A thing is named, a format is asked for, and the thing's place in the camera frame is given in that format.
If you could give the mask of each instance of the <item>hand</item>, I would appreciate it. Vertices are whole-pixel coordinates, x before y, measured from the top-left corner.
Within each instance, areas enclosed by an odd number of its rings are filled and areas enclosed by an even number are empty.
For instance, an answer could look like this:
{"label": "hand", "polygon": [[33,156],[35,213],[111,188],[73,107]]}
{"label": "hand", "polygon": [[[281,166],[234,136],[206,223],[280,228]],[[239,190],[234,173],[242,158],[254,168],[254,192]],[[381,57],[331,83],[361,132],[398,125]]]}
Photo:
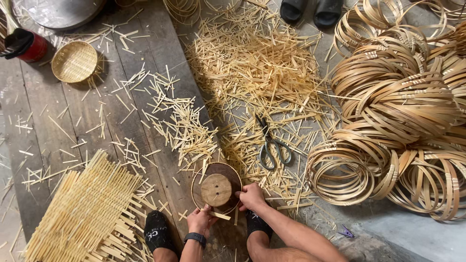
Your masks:
{"label": "hand", "polygon": [[262,189],[259,187],[259,184],[252,183],[246,186],[243,186],[243,192],[235,192],[235,196],[240,199],[240,211],[245,211],[246,209],[257,212],[257,209],[265,203],[264,195],[262,194]]}
{"label": "hand", "polygon": [[206,239],[209,238],[210,227],[219,219],[218,217],[209,215],[211,208],[210,205],[206,204],[202,211],[196,208],[196,210],[189,214],[187,218],[189,233],[195,232],[204,235]]}

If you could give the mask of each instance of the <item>wooden floor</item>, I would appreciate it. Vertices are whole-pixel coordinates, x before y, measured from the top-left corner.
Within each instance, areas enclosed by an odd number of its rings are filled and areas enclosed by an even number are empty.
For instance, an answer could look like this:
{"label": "wooden floor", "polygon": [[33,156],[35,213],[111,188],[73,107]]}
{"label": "wooden floor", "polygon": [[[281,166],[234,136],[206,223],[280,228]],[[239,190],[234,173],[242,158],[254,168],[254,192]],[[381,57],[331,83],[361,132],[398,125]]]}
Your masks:
{"label": "wooden floor", "polygon": [[[178,213],[194,210],[195,205],[190,195],[191,177],[190,173],[178,172],[179,167],[176,162],[178,159],[177,152],[172,152],[170,147],[165,147],[165,138],[154,128],[148,129],[140,122],[145,117],[141,109],[149,110],[146,103],[152,101],[151,96],[145,92],[131,91],[130,97],[124,90],[116,93],[111,91],[117,89],[113,79],[129,79],[133,74],[141,70],[145,62],[146,70],[151,73],[166,73],[166,66],[170,69],[170,75],[176,75],[180,81],[175,84],[173,96],[175,98],[192,98],[196,97],[195,106],[202,107],[203,101],[199,89],[192,77],[185,55],[178,41],[177,34],[172,25],[170,17],[165,10],[162,1],[151,1],[150,3],[136,4],[126,9],[107,10],[104,9],[102,14],[97,16],[92,22],[84,26],[83,32],[96,32],[103,26],[101,23],[119,24],[126,22],[141,8],[144,8],[137,17],[130,23],[119,27],[120,32],[132,32],[139,30],[139,35],[151,35],[147,38],[134,39],[135,43],[129,43],[131,50],[135,54],[122,50],[123,44],[116,33],[107,37],[109,41],[110,52],[104,52],[106,62],[105,74],[101,74],[104,82],[96,81],[97,88],[101,94],[92,90],[81,101],[88,90],[87,84],[69,85],[58,81],[52,74],[50,65],[39,66],[39,63],[28,64],[18,59],[2,60],[0,64],[0,82],[3,83],[1,90],[1,105],[4,110],[5,119],[7,119],[7,143],[11,154],[11,167],[14,174],[14,186],[20,208],[21,220],[24,227],[26,240],[29,240],[35,227],[39,224],[50,201],[51,193],[55,189],[59,178],[54,177],[50,183],[38,183],[30,187],[31,192],[25,190],[21,183],[27,179],[27,169],[44,171],[50,166],[51,172],[57,172],[66,169],[72,163],[63,163],[70,160],[70,156],[59,151],[66,150],[77,156],[80,162],[85,161],[86,151],[92,156],[99,148],[106,149],[111,160],[123,160],[123,155],[116,150],[110,142],[116,141],[116,136],[120,139],[124,137],[132,139],[138,146],[141,154],[148,154],[157,149],[161,152],[153,154],[150,160],[155,162],[158,168],[155,168],[145,159],[141,158],[141,163],[146,167],[145,178],[149,178],[150,184],[156,184],[155,191],[151,194],[157,203],[158,200],[165,203],[169,202],[169,210],[173,216],[169,216],[166,211],[167,220],[171,226],[176,245],[179,250],[182,249],[182,241],[188,232],[186,219],[179,219]],[[53,50],[49,50],[43,61],[51,59]],[[146,78],[141,86],[149,86],[149,77]],[[131,114],[124,122],[120,122],[128,115],[128,111],[114,96],[119,94],[125,104],[134,104],[138,111]],[[100,102],[103,103],[105,115],[105,139],[99,138],[100,131],[91,131],[96,125],[100,124],[99,113],[96,109],[100,108]],[[61,119],[56,119],[67,106],[69,110]],[[26,121],[28,116],[33,112],[32,117],[26,123],[32,130],[20,129],[18,119]],[[170,114],[159,112],[156,115],[159,119],[164,119]],[[51,116],[63,130],[71,136],[67,137],[50,119]],[[78,119],[82,117],[80,124],[76,126]],[[205,109],[201,110],[200,122],[205,123],[209,117]],[[81,139],[88,143],[77,148],[71,148]],[[19,150],[25,151],[27,148],[33,156],[20,153]],[[176,177],[180,186],[172,179]],[[204,254],[204,261],[245,261],[248,258],[246,250],[246,221],[243,215],[238,219],[238,225],[233,225],[231,221],[221,220],[213,228],[211,238]]]}

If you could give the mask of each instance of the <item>sock logo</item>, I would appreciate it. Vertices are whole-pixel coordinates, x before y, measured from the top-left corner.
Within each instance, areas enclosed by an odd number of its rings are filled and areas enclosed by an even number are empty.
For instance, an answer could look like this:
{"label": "sock logo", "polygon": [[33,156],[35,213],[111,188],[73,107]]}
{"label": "sock logo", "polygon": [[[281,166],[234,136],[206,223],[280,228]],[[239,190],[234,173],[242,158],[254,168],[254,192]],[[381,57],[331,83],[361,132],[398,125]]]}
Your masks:
{"label": "sock logo", "polygon": [[153,236],[158,235],[158,231],[156,228],[154,228],[150,233],[146,235],[146,237],[149,239],[149,241],[152,239]]}

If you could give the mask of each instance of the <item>black slipper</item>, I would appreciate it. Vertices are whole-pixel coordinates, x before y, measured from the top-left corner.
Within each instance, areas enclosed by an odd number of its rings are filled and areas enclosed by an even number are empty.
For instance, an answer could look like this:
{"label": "black slipper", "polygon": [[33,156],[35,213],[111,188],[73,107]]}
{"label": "black slipper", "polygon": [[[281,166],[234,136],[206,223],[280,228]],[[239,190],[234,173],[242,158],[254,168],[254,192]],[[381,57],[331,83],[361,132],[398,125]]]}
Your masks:
{"label": "black slipper", "polygon": [[262,218],[260,218],[260,216],[248,209],[246,210],[246,222],[248,238],[252,232],[259,230],[264,231],[267,234],[268,240],[270,242],[274,230]]}
{"label": "black slipper", "polygon": [[320,0],[314,12],[314,24],[319,28],[328,29],[336,25],[342,14],[343,0]]}
{"label": "black slipper", "polygon": [[147,215],[144,238],[151,253],[154,253],[156,248],[168,248],[177,253],[164,215],[160,211],[154,210]]}
{"label": "black slipper", "polygon": [[295,25],[302,17],[309,0],[283,0],[280,6],[281,18],[290,25]]}

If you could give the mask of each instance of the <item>black sock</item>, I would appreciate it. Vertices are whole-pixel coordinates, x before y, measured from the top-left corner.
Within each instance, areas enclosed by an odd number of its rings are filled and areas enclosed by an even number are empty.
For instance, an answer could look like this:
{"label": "black sock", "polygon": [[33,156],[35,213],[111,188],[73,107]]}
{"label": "black sock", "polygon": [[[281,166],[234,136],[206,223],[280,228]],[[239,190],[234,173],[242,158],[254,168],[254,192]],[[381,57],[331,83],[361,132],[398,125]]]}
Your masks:
{"label": "black sock", "polygon": [[247,222],[247,237],[254,231],[264,231],[267,236],[268,240],[272,238],[272,234],[274,233],[273,229],[256,213],[251,210],[246,210],[246,222]]}
{"label": "black sock", "polygon": [[168,248],[177,253],[165,218],[160,211],[154,210],[147,215],[144,238],[151,253],[154,253],[156,248]]}

